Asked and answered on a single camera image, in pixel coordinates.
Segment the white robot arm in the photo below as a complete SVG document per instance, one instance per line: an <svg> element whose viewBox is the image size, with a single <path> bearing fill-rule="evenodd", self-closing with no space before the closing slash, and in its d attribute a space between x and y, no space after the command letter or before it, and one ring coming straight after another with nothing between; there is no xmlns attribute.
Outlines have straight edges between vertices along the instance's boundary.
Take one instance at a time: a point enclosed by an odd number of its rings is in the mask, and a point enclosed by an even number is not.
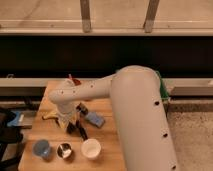
<svg viewBox="0 0 213 171"><path fill-rule="evenodd" d="M127 171L181 171L160 86L153 69L132 65L78 86L63 81L49 99L66 114L72 101L108 98Z"/></svg>

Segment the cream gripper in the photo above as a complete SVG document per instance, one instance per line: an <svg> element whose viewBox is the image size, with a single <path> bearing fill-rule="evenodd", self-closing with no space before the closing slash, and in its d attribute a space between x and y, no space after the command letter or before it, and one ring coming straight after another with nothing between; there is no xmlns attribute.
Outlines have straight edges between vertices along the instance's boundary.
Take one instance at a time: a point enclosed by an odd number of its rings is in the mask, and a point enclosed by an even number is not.
<svg viewBox="0 0 213 171"><path fill-rule="evenodd" d="M62 130L66 130L68 123L76 125L77 115L75 113L61 114L58 113L58 123Z"/></svg>

